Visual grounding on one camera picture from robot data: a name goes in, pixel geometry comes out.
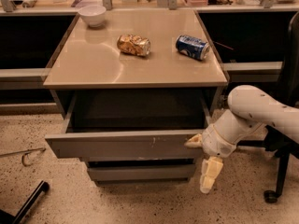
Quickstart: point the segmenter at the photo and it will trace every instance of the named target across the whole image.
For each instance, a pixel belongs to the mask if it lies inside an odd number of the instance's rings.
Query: concrete floor
[[[299,161],[291,157],[283,196],[265,203],[274,189],[278,160],[262,148],[239,147],[225,160],[214,189],[199,190],[200,161],[189,182],[150,182],[96,187],[77,159],[58,160],[44,140],[63,119],[50,107],[0,107],[0,153],[45,147],[24,167],[21,155],[0,160],[0,209],[15,215],[41,180],[50,183],[23,221],[82,223],[298,223]]]

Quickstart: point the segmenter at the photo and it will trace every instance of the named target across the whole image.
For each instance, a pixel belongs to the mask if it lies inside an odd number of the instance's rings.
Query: chair leg
[[[278,197],[281,196],[284,186],[284,181],[286,179],[288,163],[289,163],[290,152],[285,152],[281,155],[279,160],[278,167],[278,180],[277,180],[277,189],[276,191],[267,190],[264,192],[264,200],[267,203],[276,203],[278,201]]]
[[[18,214],[15,216],[13,224],[20,223],[21,219],[26,215],[26,213],[29,211],[31,206],[34,204],[34,202],[38,198],[39,194],[42,191],[47,192],[49,190],[49,187],[50,186],[47,182],[41,181],[39,183],[36,190],[31,194],[31,196],[28,198],[27,202],[23,205],[23,207],[20,209]]]

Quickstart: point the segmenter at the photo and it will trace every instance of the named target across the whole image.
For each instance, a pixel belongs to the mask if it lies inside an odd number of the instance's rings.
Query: blue can
[[[178,52],[202,61],[205,59],[210,46],[207,42],[189,35],[180,35],[177,39],[176,48]]]

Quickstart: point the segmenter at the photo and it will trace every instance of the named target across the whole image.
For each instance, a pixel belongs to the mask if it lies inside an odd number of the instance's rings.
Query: drawer front
[[[188,179],[193,176],[194,172],[194,164],[178,166],[140,166],[88,169],[88,174],[91,180],[99,183],[151,179]]]
[[[183,144],[199,130],[110,133],[65,133],[47,135],[57,158],[85,161],[130,161],[154,159],[196,159],[200,149]]]

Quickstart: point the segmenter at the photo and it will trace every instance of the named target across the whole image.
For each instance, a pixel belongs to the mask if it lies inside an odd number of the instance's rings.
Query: glossy tabletop
[[[146,58],[117,48],[120,35],[141,35],[151,43]],[[105,23],[88,27],[79,19],[44,82],[49,89],[215,87],[227,79],[212,49],[196,61],[176,49],[179,35],[206,41],[192,10],[112,10]]]

